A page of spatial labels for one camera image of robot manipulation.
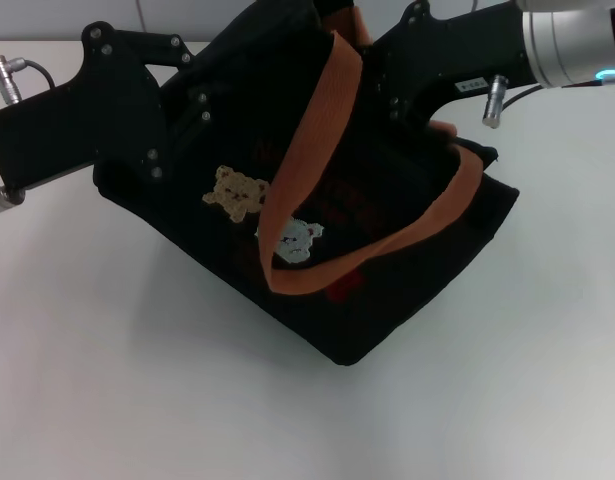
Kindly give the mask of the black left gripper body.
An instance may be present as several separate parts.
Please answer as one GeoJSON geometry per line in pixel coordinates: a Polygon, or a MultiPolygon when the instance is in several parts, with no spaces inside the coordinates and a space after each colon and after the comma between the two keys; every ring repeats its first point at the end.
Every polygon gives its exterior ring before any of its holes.
{"type": "Polygon", "coordinates": [[[141,33],[95,22],[82,34],[75,77],[0,109],[0,178],[28,190],[88,165],[145,183],[163,162],[163,112],[141,33]]]}

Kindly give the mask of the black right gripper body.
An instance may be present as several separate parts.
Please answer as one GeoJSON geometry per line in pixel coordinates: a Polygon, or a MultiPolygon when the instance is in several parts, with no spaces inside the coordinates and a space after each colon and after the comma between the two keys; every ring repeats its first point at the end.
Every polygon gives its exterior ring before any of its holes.
{"type": "Polygon", "coordinates": [[[537,83],[512,2],[439,20],[415,1],[361,58],[359,120],[372,125],[420,128],[443,106],[488,94],[496,76],[510,88],[537,83]]]}

